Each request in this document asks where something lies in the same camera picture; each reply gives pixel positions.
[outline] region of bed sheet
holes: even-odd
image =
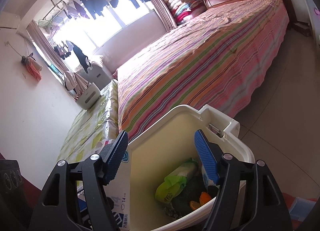
[[[101,91],[98,101],[76,116],[57,161],[83,161],[96,149],[98,142],[116,139],[118,134],[118,82],[112,80]]]
[[[132,140],[181,104],[234,117],[262,84],[288,23],[282,0],[246,0],[165,34],[118,69],[119,128]]]

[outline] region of stack of folded blankets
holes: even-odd
[[[202,0],[164,0],[177,25],[197,17],[207,10]]]

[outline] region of white storage container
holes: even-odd
[[[222,131],[219,138],[209,124]],[[208,217],[214,200],[193,213],[174,221],[165,215],[164,205],[154,199],[164,177],[186,159],[199,158],[194,133],[202,129],[210,142],[238,160],[254,163],[252,151],[238,138],[240,124],[220,111],[205,105],[201,110],[190,106],[175,107],[128,146],[131,160],[130,230],[175,231],[192,226]]]

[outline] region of green plastic wrapper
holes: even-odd
[[[169,204],[187,185],[187,182],[198,171],[198,162],[190,158],[164,178],[164,182],[156,190],[155,199]]]

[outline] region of tiled floor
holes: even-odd
[[[265,81],[235,117],[239,138],[267,162],[281,190],[320,195],[320,59],[315,44],[287,31]]]

